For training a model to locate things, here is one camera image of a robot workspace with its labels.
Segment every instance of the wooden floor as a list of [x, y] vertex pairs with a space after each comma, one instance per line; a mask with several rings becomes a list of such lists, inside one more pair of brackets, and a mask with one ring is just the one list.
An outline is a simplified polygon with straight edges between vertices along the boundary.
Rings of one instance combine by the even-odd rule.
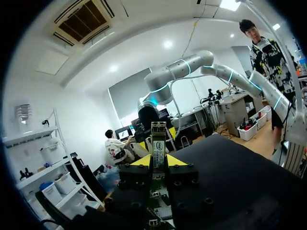
[[[204, 137], [197, 138], [193, 141], [196, 143], [202, 140]], [[271, 121], [267, 121], [266, 125], [258, 130], [258, 133], [249, 141], [244, 141], [235, 136], [231, 136], [231, 140], [235, 143], [245, 146], [250, 150], [264, 156], [265, 158], [271, 159], [273, 153], [273, 131], [271, 127]]]

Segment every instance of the white t-shirt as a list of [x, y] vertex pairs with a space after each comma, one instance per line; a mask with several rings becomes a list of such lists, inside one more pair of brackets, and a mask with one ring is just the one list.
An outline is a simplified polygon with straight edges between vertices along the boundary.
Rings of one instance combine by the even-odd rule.
[[114, 164], [123, 161], [127, 157], [127, 154], [125, 153], [125, 156], [123, 156], [122, 158], [115, 158], [116, 154], [122, 151], [125, 147], [125, 143], [121, 142], [120, 140], [117, 140], [115, 138], [109, 138], [105, 141], [105, 147], [107, 153], [109, 153], [109, 158], [114, 162]]

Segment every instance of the storage box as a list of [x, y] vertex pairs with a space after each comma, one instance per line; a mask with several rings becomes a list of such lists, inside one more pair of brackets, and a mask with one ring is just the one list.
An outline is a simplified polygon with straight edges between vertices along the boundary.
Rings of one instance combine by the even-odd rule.
[[246, 141], [252, 139], [253, 136], [255, 136], [257, 134], [257, 131], [258, 131], [257, 123], [247, 131], [240, 129], [240, 127], [238, 127], [237, 129], [239, 131], [240, 138], [243, 139], [243, 140], [246, 140]]
[[61, 209], [62, 213], [68, 218], [73, 219], [76, 215], [84, 215], [86, 213], [85, 206], [89, 206], [90, 201], [86, 195], [77, 193], [69, 202]]
[[271, 107], [269, 105], [263, 107], [261, 109], [261, 111], [264, 111], [264, 112], [267, 113], [267, 116], [266, 116], [267, 117], [267, 121], [271, 120], [271, 118], [272, 118], [272, 110], [271, 110]]
[[58, 228], [58, 224], [51, 223], [51, 222], [46, 222], [44, 225], [47, 227], [48, 230], [56, 230]]
[[40, 217], [41, 219], [47, 215], [46, 210], [44, 210], [43, 206], [39, 203], [35, 196], [32, 196], [27, 200], [28, 204], [31, 206], [33, 211]]
[[260, 111], [260, 112], [261, 112], [261, 118], [259, 118], [258, 120], [256, 120], [256, 118], [259, 117], [259, 112], [251, 117], [251, 118], [253, 118], [257, 121], [257, 129], [258, 130], [261, 129], [263, 126], [265, 126], [265, 124], [267, 122], [267, 113], [264, 112], [264, 111]]
[[61, 201], [62, 196], [52, 182], [44, 183], [40, 186], [40, 190], [45, 197], [54, 205]]
[[50, 166], [61, 161], [66, 156], [65, 149], [60, 142], [47, 145], [41, 149], [41, 154]]
[[63, 174], [59, 179], [55, 180], [54, 183], [58, 191], [65, 195], [76, 187], [76, 183], [73, 181], [70, 172]]

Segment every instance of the gray roller blind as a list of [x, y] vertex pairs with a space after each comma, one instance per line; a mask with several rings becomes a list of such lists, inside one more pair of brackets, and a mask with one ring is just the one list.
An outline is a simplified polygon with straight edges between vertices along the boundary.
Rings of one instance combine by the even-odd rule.
[[233, 51], [235, 52], [236, 56], [238, 57], [244, 71], [253, 71], [251, 66], [250, 57], [249, 57], [249, 48], [247, 46], [233, 46]]
[[150, 73], [144, 69], [109, 88], [119, 119], [138, 111], [139, 99], [149, 93], [144, 78]]

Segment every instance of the air vent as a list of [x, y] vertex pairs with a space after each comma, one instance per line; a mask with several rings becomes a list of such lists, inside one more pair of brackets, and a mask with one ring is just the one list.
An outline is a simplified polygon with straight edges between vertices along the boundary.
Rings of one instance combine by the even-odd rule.
[[53, 35], [70, 46], [84, 45], [110, 28], [113, 15], [106, 0], [78, 0], [55, 20], [58, 28]]

